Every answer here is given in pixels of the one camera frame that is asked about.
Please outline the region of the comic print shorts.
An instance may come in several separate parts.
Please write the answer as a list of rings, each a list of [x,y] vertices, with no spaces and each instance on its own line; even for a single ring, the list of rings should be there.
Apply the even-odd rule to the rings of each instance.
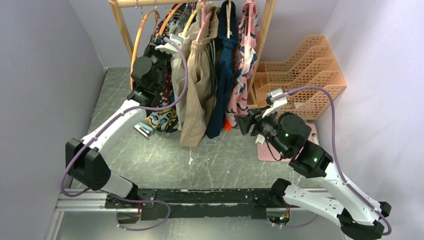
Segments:
[[[175,25],[171,27],[169,35],[178,32],[178,30],[177,30],[178,24],[179,24],[179,21],[182,19],[182,15],[183,15],[184,11],[182,12],[182,14],[180,16],[180,19],[177,20]],[[157,32],[159,31],[160,26],[161,26],[161,22],[159,22],[157,29],[156,29],[156,32],[154,33],[154,35],[151,38],[151,40],[153,42],[154,41],[163,41],[164,37],[169,36],[169,35],[165,35],[163,37],[156,36]],[[175,101],[175,95],[174,95],[174,90],[173,90],[173,85],[172,85],[172,80],[171,80],[171,76],[172,76],[171,61],[166,66],[164,73],[165,73],[164,90],[162,90],[162,92],[160,92],[160,94],[159,94],[159,96],[160,96],[159,107],[160,108],[167,107]],[[166,108],[164,110],[153,111],[147,117],[147,121],[150,124],[150,126],[158,132],[173,133],[173,132],[176,132],[178,130],[179,121],[178,121],[178,117],[177,117],[177,113],[176,113],[176,108],[174,106],[170,107],[170,108]]]

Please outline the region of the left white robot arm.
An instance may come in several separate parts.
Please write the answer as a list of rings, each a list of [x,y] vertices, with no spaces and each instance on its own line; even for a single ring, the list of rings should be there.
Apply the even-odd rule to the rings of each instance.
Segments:
[[[71,138],[65,145],[67,175],[90,190],[118,196],[126,208],[138,203],[138,186],[112,173],[105,158],[127,132],[159,108],[171,59],[165,44],[157,40],[135,59],[130,74],[133,89],[121,107],[96,130],[81,139]]]

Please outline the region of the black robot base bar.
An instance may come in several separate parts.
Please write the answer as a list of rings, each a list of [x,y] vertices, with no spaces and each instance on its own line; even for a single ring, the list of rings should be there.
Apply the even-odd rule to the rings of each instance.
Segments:
[[[108,210],[140,211],[142,221],[170,218],[250,217],[266,220],[271,212],[283,213],[287,204],[270,188],[140,188],[142,204],[124,202],[111,195]]]

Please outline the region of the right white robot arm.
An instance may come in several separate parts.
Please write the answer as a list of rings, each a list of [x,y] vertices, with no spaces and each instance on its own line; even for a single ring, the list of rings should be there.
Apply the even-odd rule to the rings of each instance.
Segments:
[[[359,195],[361,191],[349,188],[336,162],[320,145],[308,138],[312,131],[298,115],[286,112],[279,118],[265,110],[249,110],[247,115],[236,114],[235,121],[243,135],[263,136],[265,143],[278,151],[289,166],[326,189],[332,198],[309,192],[284,179],[277,179],[270,193],[275,207],[284,204],[301,207],[333,222],[353,240],[378,240],[385,227],[380,222],[391,211],[389,203]]]

